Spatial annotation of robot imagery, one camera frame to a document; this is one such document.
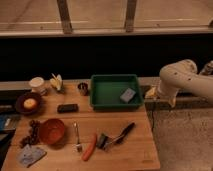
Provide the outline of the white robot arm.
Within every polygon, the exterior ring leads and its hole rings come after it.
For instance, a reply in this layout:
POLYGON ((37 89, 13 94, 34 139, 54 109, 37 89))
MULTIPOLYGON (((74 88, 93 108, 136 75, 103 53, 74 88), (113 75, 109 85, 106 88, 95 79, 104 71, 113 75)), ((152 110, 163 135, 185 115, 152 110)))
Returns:
POLYGON ((160 69, 159 77, 159 83, 145 93, 146 98, 162 98, 175 107, 176 96, 180 89, 184 89, 213 104, 213 60, 201 71, 190 59, 168 64, 160 69))

